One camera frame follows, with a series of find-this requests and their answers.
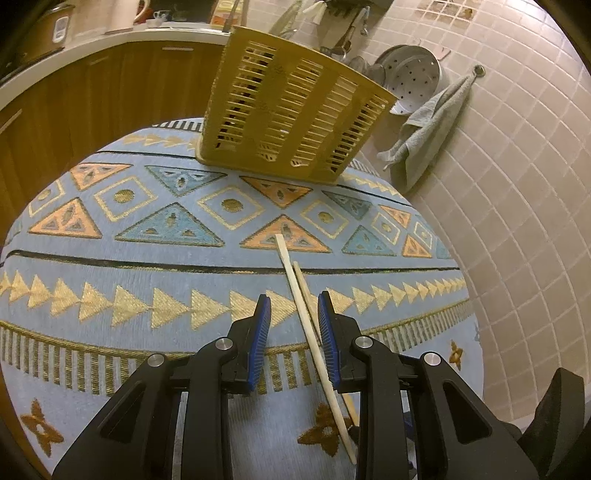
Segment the yellow plastic utensil basket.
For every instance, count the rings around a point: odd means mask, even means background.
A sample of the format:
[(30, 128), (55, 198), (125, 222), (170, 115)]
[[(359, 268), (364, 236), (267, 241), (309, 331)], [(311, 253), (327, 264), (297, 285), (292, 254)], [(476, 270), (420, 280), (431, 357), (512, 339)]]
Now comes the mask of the yellow plastic utensil basket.
[(238, 27), (222, 52), (197, 159), (332, 184), (396, 100), (375, 81), (318, 51)]

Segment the white electric kettle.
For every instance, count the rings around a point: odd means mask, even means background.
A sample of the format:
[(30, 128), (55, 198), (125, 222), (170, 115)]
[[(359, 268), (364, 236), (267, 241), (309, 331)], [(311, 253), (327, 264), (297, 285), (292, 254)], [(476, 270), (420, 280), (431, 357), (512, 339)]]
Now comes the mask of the white electric kettle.
[(130, 31), (150, 7), (149, 0), (116, 0), (106, 27), (106, 34)]

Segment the wooden chopstick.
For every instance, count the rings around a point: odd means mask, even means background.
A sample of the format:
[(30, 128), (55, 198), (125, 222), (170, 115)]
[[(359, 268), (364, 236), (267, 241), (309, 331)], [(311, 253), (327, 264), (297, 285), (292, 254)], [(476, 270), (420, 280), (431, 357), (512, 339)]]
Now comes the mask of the wooden chopstick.
[[(320, 329), (320, 321), (318, 321), (318, 300), (315, 299), (315, 296), (311, 294), (310, 288), (308, 288), (308, 283), (305, 281), (304, 273), (301, 272), (301, 267), (298, 265), (297, 261), (293, 262), (294, 274), (297, 277), (298, 286), (301, 288), (301, 292), (304, 296), (304, 303), (307, 305), (308, 313), (311, 316), (311, 322), (314, 325), (315, 329), (315, 336), (318, 338), (318, 344), (322, 345), (322, 333)], [(349, 393), (344, 393), (341, 395), (342, 402), (346, 406), (346, 411), (349, 413), (349, 418), (351, 418), (353, 426), (358, 427), (360, 425), (360, 417), (358, 412), (356, 412), (355, 404), (353, 403), (353, 397)]]
[(352, 440), (349, 437), (349, 433), (346, 430), (345, 418), (342, 416), (342, 410), (339, 406), (337, 396), (332, 389), (332, 384), (329, 382), (328, 370), (327, 367), (325, 367), (325, 361), (322, 358), (321, 348), (318, 346), (317, 336), (315, 336), (315, 328), (312, 326), (311, 316), (308, 313), (308, 305), (305, 303), (304, 294), (301, 292), (300, 284), (297, 282), (296, 273), (294, 273), (294, 267), (290, 262), (290, 254), (288, 254), (287, 244), (284, 241), (282, 234), (276, 234), (274, 237), (276, 237), (276, 246), (277, 250), (279, 250), (280, 261), (283, 263), (283, 269), (287, 275), (287, 281), (290, 284), (291, 294), (293, 294), (294, 302), (297, 305), (297, 313), (298, 316), (300, 316), (301, 327), (304, 330), (304, 336), (305, 339), (307, 339), (312, 361), (314, 361), (315, 370), (317, 370), (318, 378), (321, 381), (325, 398), (327, 398), (329, 403), (332, 418), (335, 420), (335, 426), (338, 428), (342, 445), (345, 447), (349, 460), (351, 460), (353, 465), (356, 465), (356, 451), (353, 447)]

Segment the brown rice cooker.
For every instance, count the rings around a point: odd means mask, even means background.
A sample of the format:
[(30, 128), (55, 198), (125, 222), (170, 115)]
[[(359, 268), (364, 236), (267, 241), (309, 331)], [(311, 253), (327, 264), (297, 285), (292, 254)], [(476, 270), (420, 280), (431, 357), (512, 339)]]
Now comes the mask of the brown rice cooker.
[(19, 65), (34, 63), (65, 47), (75, 6), (61, 2), (48, 8), (34, 23), (17, 47), (15, 59)]

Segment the metal steamer tray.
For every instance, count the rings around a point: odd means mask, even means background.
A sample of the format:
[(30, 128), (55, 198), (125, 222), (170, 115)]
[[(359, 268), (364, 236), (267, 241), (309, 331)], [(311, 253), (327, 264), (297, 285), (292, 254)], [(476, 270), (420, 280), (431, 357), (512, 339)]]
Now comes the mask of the metal steamer tray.
[(390, 113), (413, 114), (448, 84), (436, 56), (419, 45), (397, 45), (383, 52), (376, 61), (385, 71), (384, 88), (397, 98)]

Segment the blue patterned table cloth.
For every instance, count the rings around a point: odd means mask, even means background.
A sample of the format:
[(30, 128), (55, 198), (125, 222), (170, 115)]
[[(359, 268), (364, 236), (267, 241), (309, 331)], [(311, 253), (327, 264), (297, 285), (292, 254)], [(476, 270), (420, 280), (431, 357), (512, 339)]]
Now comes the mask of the blue patterned table cloth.
[(334, 185), (197, 161), (200, 119), (145, 128), (43, 181), (1, 248), (1, 367), (53, 470), (152, 352), (185, 355), (270, 297), (256, 393), (229, 401), (238, 479), (351, 479), (297, 304), (283, 236), (312, 294), (394, 352), (434, 351), (476, 392), (483, 353), (462, 271), (421, 214), (351, 166)]

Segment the grey hanging towel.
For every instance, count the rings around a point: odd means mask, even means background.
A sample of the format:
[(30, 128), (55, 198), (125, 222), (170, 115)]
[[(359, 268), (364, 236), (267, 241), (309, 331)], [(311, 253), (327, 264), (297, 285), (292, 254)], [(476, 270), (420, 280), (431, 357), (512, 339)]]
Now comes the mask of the grey hanging towel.
[(408, 193), (438, 156), (466, 104), (478, 78), (472, 72), (461, 77), (410, 115), (394, 145), (378, 153), (389, 170), (394, 187)]

